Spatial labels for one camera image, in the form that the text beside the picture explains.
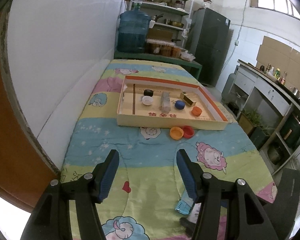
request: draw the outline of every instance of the green table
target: green table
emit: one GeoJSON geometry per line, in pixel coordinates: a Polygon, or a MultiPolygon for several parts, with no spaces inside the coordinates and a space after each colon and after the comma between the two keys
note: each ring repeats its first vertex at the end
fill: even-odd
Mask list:
{"type": "Polygon", "coordinates": [[[180,58],[165,57],[161,55],[154,55],[148,53],[125,53],[115,51],[114,59],[141,59],[179,65],[183,67],[186,71],[188,71],[191,75],[193,75],[196,80],[198,80],[202,69],[202,65],[195,61],[188,62],[180,58]]]}

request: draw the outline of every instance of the brown wooden door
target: brown wooden door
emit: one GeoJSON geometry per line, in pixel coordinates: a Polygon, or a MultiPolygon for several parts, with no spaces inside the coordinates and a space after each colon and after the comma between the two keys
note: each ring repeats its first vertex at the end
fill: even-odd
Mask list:
{"type": "Polygon", "coordinates": [[[0,196],[30,212],[56,177],[21,129],[0,72],[0,196]]]}

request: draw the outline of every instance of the green plant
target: green plant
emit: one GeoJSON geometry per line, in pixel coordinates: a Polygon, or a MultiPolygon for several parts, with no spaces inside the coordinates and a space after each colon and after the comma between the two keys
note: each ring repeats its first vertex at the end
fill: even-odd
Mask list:
{"type": "Polygon", "coordinates": [[[257,112],[256,109],[252,111],[247,111],[244,109],[242,112],[250,120],[250,122],[252,122],[253,125],[260,127],[265,135],[270,136],[273,133],[274,128],[262,124],[262,116],[257,112]]]}

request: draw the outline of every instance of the electrical cable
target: electrical cable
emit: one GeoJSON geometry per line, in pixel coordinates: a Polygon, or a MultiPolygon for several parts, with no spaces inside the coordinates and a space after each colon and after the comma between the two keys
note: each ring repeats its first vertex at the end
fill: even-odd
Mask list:
{"type": "MultiPolygon", "coordinates": [[[[244,22],[244,13],[245,13],[246,8],[247,8],[247,2],[248,2],[248,0],[246,0],[246,2],[245,2],[245,4],[244,4],[244,9],[243,9],[243,13],[242,13],[242,22],[241,22],[241,26],[240,26],[239,33],[238,33],[238,37],[237,37],[236,41],[239,40],[240,33],[241,33],[241,30],[242,30],[242,26],[243,26],[243,22],[244,22]]],[[[232,53],[231,53],[229,59],[224,63],[224,65],[223,65],[223,67],[222,67],[222,70],[221,70],[221,73],[224,71],[226,65],[227,65],[227,64],[229,63],[229,61],[231,60],[231,58],[232,58],[232,56],[233,56],[233,54],[234,54],[234,51],[235,51],[235,48],[236,48],[236,47],[237,47],[237,45],[234,46],[233,51],[232,51],[232,53]]]]}

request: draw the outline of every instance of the brown planter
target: brown planter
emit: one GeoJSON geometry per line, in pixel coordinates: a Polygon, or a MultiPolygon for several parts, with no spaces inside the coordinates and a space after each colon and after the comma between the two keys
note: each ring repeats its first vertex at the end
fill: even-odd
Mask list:
{"type": "Polygon", "coordinates": [[[256,128],[255,125],[245,116],[245,114],[240,115],[240,119],[238,124],[241,126],[242,130],[250,137],[253,133],[254,129],[256,128]]]}

